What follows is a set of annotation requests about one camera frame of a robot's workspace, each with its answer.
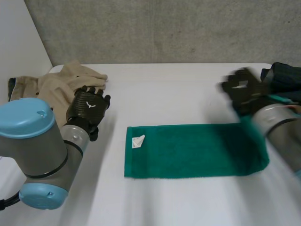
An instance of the black cable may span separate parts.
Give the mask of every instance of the black cable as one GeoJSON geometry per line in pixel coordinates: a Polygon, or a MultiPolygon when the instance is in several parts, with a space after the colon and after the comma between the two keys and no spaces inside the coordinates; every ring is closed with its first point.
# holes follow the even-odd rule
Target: black cable
{"type": "Polygon", "coordinates": [[[14,205],[19,201],[19,192],[17,192],[15,195],[11,196],[8,199],[0,200],[0,210],[4,210],[6,207],[14,205]]]}

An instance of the light blue joint cap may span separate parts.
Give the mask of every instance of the light blue joint cap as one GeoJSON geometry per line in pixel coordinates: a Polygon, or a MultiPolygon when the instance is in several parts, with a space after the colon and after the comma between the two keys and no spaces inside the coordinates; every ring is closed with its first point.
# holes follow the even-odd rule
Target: light blue joint cap
{"type": "Polygon", "coordinates": [[[23,184],[19,198],[26,205],[40,210],[54,210],[64,203],[68,192],[58,186],[44,183],[23,184]]]}
{"type": "Polygon", "coordinates": [[[25,139],[38,136],[55,123],[49,105],[38,98],[22,98],[0,106],[0,136],[25,139]]]}

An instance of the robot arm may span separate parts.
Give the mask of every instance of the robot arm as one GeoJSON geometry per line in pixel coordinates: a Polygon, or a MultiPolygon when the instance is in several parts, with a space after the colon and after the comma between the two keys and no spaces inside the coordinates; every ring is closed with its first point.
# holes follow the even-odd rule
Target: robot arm
{"type": "Polygon", "coordinates": [[[269,96],[267,85],[248,69],[228,76],[221,88],[230,97],[237,114],[250,115],[257,129],[301,178],[301,107],[285,105],[282,100],[269,96]]]}
{"type": "Polygon", "coordinates": [[[37,209],[59,208],[68,195],[89,141],[97,140],[98,124],[110,96],[83,87],[59,130],[46,102],[24,98],[0,107],[0,156],[14,158],[27,179],[19,198],[37,209]]]}

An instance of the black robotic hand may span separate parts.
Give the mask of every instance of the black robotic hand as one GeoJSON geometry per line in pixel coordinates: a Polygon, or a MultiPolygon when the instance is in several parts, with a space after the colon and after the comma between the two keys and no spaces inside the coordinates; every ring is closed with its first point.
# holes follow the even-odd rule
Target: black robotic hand
{"type": "Polygon", "coordinates": [[[84,129],[90,136],[90,141],[98,137],[98,125],[110,106],[109,95],[103,97],[103,91],[95,93],[95,87],[83,86],[75,92],[75,97],[69,106],[66,125],[76,125],[84,129]]]}

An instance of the green towel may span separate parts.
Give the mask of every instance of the green towel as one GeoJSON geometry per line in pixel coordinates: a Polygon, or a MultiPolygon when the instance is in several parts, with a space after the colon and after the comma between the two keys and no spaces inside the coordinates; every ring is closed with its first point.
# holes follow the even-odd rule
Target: green towel
{"type": "Polygon", "coordinates": [[[125,177],[246,176],[268,163],[264,138],[248,117],[232,124],[127,128],[125,177]],[[142,135],[142,146],[132,148],[132,138],[142,135]]]}

